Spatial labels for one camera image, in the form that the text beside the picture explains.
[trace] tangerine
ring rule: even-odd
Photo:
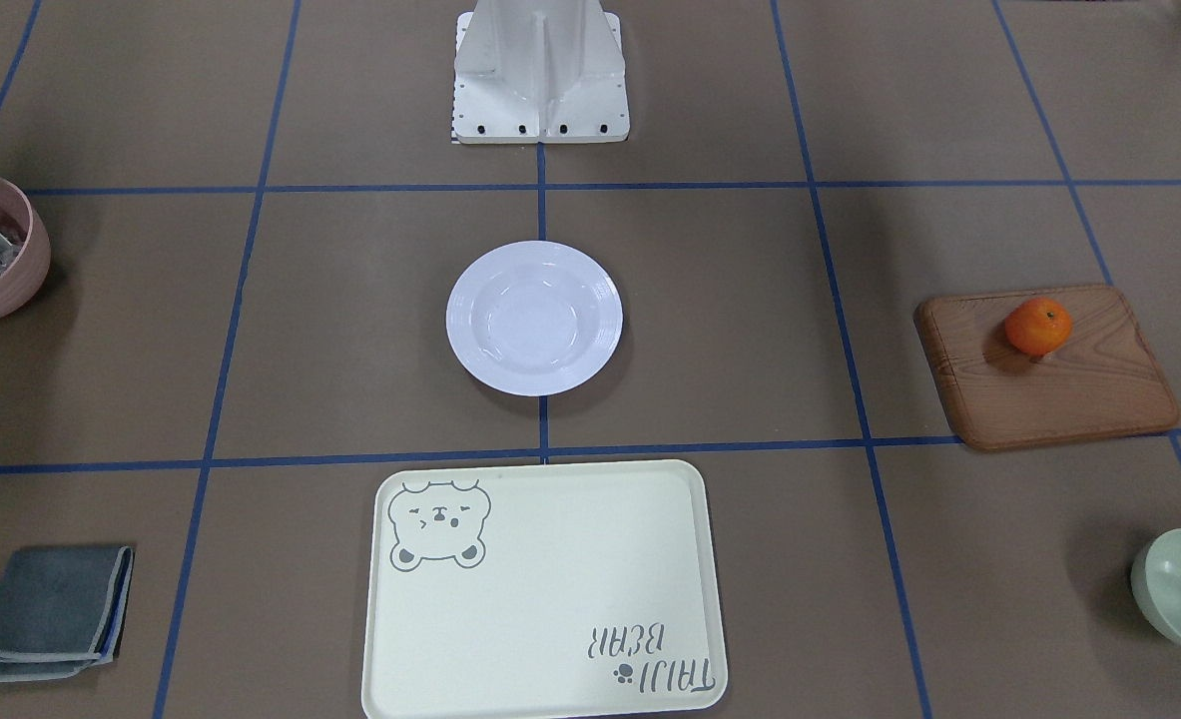
[[[1011,311],[1003,320],[1006,340],[1025,354],[1042,357],[1053,352],[1074,332],[1069,311],[1050,296],[1035,296]]]

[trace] folded cloth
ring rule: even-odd
[[[0,579],[0,682],[74,676],[115,659],[130,547],[19,549]]]

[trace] white plastic stand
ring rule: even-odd
[[[599,0],[479,0],[457,19],[454,139],[619,142],[629,135],[621,20]]]

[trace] pink container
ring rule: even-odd
[[[48,233],[35,209],[9,181],[0,178],[0,227],[14,228],[22,237],[14,262],[0,275],[0,318],[27,303],[48,274]]]

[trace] bear ear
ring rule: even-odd
[[[398,569],[399,573],[411,573],[411,570],[417,569],[418,564],[422,564],[422,558],[407,549],[404,549],[403,543],[398,543],[394,545],[394,549],[391,550],[391,564],[394,564],[394,568]]]
[[[484,542],[471,542],[471,545],[466,547],[466,549],[463,549],[462,551],[458,551],[457,555],[454,556],[454,560],[457,561],[457,566],[462,569],[470,569],[471,567],[479,566],[481,561],[484,560]]]

